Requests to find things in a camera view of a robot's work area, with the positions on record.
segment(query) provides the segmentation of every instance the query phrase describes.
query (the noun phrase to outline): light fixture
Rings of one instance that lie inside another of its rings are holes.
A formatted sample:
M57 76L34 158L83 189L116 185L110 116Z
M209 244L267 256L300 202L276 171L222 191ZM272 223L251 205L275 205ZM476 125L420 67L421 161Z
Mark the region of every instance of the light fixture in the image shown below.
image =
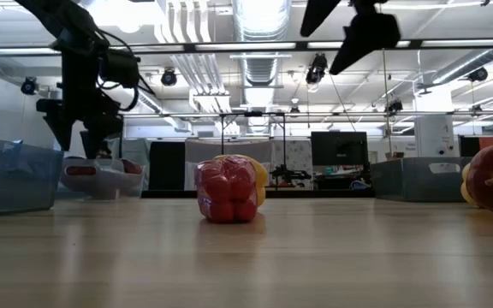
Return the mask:
M493 47L493 38L491 39L439 39L425 40L422 47Z
M399 43L397 43L397 47L399 48L406 48L410 45L410 41L399 41Z
M125 46L114 46L111 47L114 49L125 49ZM184 51L184 45L181 44L159 44L159 45L152 45L152 46L130 46L130 48L133 50L133 53L136 55L141 55L143 53L152 53L152 52L158 52L158 51Z
M291 50L296 48L296 43L230 43L230 44L198 44L195 46L197 51L217 51L217 50Z
M262 54L242 54L231 55L231 60L243 60L243 59L289 59L292 58L291 54L275 54L275 55L262 55Z
M322 49L340 49L343 42L311 42L307 43L308 49L322 50Z
M0 48L0 56L11 55L31 55L31 56L57 56L60 55L59 51L52 50L51 48L12 48L4 47Z

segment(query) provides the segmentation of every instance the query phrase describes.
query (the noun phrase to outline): white wall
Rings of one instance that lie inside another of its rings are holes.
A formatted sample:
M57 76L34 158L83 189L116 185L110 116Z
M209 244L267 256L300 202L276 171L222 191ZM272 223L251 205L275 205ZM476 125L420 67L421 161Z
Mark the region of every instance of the white wall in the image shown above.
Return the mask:
M22 94L20 87L0 79L0 140L22 139L26 145L53 148L54 135L36 111L40 96Z
M393 152L404 152L404 157L418 156L418 148L416 146L416 139L414 136L392 137L391 148L393 149ZM368 151L377 152L378 163L387 161L385 153L389 152L389 140L369 138ZM454 152L456 157L460 155L460 143L457 135L454 137Z

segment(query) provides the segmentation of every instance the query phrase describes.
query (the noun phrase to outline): pipe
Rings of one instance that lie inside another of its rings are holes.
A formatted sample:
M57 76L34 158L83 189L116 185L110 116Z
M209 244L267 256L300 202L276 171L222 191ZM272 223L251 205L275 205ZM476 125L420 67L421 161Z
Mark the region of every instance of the pipe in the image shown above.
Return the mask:
M208 14L206 13L206 10L203 10L203 6L206 7L206 2L204 0L200 0L199 1L199 19L200 19L199 29L201 31L201 38L203 39L204 42L206 42L207 39L210 41L211 38L208 35ZM190 38L192 42L199 42L199 39L197 38L197 33L195 32L195 12L193 10L194 9L193 4L187 1L186 8L187 8L187 36ZM200 66L203 67L203 70L206 72L206 75L212 85L212 88L207 93L216 94L218 92L218 84L207 61L207 56L206 55L195 55L195 56L198 63L200 63Z
M446 68L438 70L431 81L434 84L447 84L450 81L457 80L472 71L482 68L484 65L493 61L493 49L491 50L474 50L463 56Z
M208 7L206 0L199 0L199 31L201 32L201 38L203 42L210 43L211 35L209 34L209 22L208 22ZM203 55L202 63L205 66L207 74L211 74L211 78L214 80L212 84L220 94L225 94L226 89L223 86L222 76L218 69L216 56L214 54Z
M237 40L283 40L288 28L290 4L290 0L233 0ZM274 86L279 66L278 59L241 60L245 86ZM275 89L245 89L244 94L246 102L250 105L264 107L272 103Z

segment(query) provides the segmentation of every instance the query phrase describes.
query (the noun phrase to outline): metal pole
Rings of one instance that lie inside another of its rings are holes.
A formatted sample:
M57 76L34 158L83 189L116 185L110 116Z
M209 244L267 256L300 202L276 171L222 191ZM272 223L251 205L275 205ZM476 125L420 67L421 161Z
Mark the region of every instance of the metal pole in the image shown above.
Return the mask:
M222 155L224 155L224 153L223 153L223 130L226 129L226 127L223 124L223 119L225 119L226 116L221 115L221 117L222 117Z
M287 116L282 115L282 163L287 169Z

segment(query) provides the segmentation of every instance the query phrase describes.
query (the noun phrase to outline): table surface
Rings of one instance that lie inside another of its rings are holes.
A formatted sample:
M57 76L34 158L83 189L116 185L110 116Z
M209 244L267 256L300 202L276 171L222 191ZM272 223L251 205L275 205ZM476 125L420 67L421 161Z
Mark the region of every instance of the table surface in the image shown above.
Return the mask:
M0 307L493 307L493 214L269 199L213 225L194 199L0 217Z

